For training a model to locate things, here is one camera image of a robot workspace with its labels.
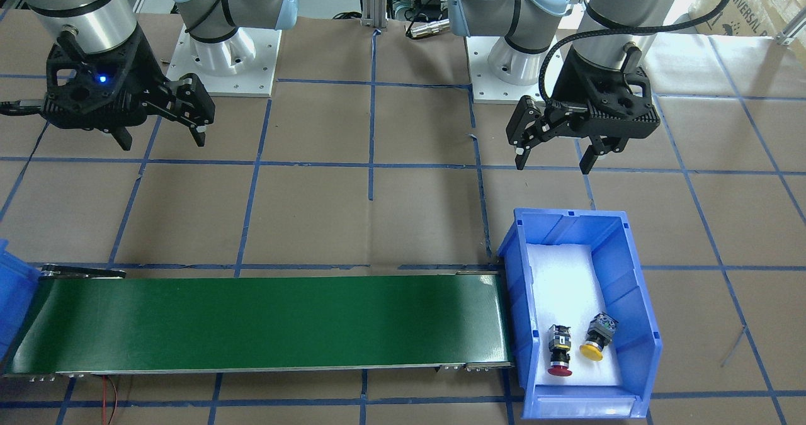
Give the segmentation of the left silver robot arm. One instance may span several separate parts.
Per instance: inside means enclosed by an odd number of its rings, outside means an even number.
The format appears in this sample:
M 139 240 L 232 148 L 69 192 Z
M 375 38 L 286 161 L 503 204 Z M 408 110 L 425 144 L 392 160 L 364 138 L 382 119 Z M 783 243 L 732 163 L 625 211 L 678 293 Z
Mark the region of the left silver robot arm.
M 572 0 L 447 0 L 451 31 L 498 39 L 489 65 L 510 83 L 540 87 L 524 95 L 506 127 L 515 165 L 523 169 L 538 144 L 556 137 L 590 139 L 579 164 L 587 174 L 596 160 L 622 152 L 660 124 L 651 84 L 642 68 L 654 35 L 674 0 L 588 0 L 582 23 L 551 92 L 546 71 L 553 38 Z

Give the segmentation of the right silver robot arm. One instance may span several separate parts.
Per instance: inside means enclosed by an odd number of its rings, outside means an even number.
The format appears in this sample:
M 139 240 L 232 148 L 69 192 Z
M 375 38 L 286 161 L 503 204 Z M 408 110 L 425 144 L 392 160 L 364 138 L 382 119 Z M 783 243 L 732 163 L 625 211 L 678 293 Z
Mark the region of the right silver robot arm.
M 3 101 L 2 114 L 40 115 L 64 130 L 100 130 L 123 150 L 150 115 L 180 123 L 199 147 L 215 106 L 202 79 L 163 73 L 128 0 L 24 0 L 53 37 L 43 98 Z M 173 0 L 204 73 L 245 71 L 257 58 L 246 29 L 285 31 L 297 0 Z

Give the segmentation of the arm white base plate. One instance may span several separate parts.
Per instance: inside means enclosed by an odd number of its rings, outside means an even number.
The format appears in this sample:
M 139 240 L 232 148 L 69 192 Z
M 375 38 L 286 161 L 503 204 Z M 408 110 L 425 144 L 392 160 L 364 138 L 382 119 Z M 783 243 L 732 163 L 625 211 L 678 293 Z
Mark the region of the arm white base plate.
M 167 78 L 195 73 L 212 97 L 270 98 L 283 33 L 241 27 L 230 40 L 202 43 L 181 32 Z
M 532 95 L 542 102 L 538 73 L 546 52 L 519 52 L 503 37 L 472 36 L 465 40 L 474 99 L 478 103 L 516 103 L 523 95 Z

